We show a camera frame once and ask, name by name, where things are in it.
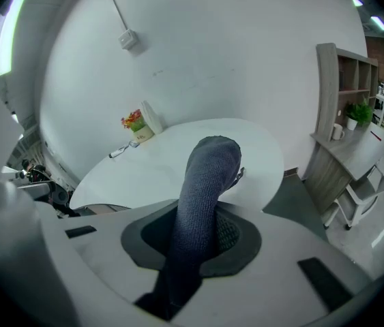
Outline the white wall conduit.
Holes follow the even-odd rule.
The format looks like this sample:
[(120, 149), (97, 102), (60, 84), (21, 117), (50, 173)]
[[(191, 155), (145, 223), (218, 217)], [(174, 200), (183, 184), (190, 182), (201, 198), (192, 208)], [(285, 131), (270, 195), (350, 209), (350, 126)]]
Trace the white wall conduit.
[(123, 16), (120, 12), (119, 6), (117, 5), (117, 2), (115, 0), (111, 0), (111, 2), (114, 6), (114, 9), (115, 9), (117, 15), (118, 15), (118, 18), (119, 18), (119, 21), (120, 21), (120, 24), (121, 24), (123, 31), (127, 31), (128, 30), (127, 24), (125, 23), (125, 21), (123, 19)]

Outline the grey wooden shelf desk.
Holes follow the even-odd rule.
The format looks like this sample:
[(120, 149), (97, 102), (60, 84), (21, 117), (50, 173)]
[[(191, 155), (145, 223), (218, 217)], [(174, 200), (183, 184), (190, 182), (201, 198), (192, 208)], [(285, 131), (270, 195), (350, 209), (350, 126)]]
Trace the grey wooden shelf desk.
[[(367, 174), (384, 155), (384, 130), (372, 121), (346, 128), (346, 105), (364, 99), (374, 108), (378, 62), (334, 43), (317, 44), (319, 113), (312, 138), (317, 151), (310, 160), (306, 189), (316, 209), (324, 213), (346, 186)], [(344, 127), (341, 140), (332, 140), (334, 123)], [(377, 140), (370, 131), (382, 138)]]

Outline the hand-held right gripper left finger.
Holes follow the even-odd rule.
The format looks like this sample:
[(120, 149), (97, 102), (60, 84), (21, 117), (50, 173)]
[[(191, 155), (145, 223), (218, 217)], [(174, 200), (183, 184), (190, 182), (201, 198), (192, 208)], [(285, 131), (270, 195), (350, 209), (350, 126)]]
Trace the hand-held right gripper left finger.
[(153, 291), (171, 239), (177, 201), (59, 219), (45, 204), (41, 224), (53, 258), (78, 274), (87, 269), (118, 297), (134, 303)]

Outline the cream pot of colourful flowers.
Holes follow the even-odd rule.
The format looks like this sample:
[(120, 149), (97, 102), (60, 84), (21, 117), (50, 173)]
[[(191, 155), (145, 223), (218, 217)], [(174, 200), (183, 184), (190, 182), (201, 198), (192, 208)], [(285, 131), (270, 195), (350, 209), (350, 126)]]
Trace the cream pot of colourful flowers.
[(144, 120), (140, 109), (129, 113), (126, 117), (122, 117), (121, 124), (125, 129), (132, 132), (134, 141), (137, 143), (145, 142), (154, 136), (154, 132)]

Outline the dark blue cloth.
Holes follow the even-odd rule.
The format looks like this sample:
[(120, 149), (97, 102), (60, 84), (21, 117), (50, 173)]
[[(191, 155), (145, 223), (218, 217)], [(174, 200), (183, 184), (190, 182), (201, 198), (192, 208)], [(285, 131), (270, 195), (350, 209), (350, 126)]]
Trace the dark blue cloth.
[(136, 305), (170, 320), (201, 285), (203, 262), (216, 252), (218, 198), (241, 178), (241, 148), (224, 136), (203, 138), (192, 150), (178, 200), (164, 268), (152, 292)]

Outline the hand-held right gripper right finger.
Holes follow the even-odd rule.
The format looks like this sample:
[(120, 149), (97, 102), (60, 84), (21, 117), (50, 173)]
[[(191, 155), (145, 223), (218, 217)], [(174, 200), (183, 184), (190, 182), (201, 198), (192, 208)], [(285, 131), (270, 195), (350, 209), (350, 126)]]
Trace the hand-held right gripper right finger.
[[(173, 318), (179, 327), (336, 327), (361, 313), (372, 298), (369, 276), (345, 254), (304, 226), (225, 202), (220, 206), (253, 223), (262, 244), (232, 277), (204, 279)], [(330, 311), (299, 267), (316, 258), (351, 295)]]

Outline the white office chair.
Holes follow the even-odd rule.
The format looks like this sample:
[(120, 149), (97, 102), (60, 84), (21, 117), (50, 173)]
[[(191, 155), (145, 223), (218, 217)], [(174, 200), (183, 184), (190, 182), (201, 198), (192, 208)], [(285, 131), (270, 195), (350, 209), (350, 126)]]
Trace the white office chair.
[(323, 227), (327, 230), (338, 213), (341, 213), (346, 230), (350, 230), (370, 214), (376, 206), (379, 196), (384, 193), (384, 173), (379, 165), (357, 181), (349, 183), (325, 211), (328, 218)]

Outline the white wall switch box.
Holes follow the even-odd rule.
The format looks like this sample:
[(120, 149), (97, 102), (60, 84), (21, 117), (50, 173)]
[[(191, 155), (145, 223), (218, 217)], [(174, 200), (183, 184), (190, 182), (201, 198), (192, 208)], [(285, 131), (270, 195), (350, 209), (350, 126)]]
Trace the white wall switch box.
[(130, 50), (138, 43), (138, 37), (131, 29), (127, 29), (119, 36), (119, 43), (123, 50)]

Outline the green plant in white pot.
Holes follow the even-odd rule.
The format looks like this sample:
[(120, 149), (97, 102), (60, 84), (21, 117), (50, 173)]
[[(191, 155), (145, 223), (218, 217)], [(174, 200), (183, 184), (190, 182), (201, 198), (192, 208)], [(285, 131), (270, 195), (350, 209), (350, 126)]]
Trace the green plant in white pot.
[(347, 117), (346, 128), (354, 131), (358, 124), (370, 123), (372, 120), (372, 108), (366, 99), (361, 103), (349, 103), (345, 108)]

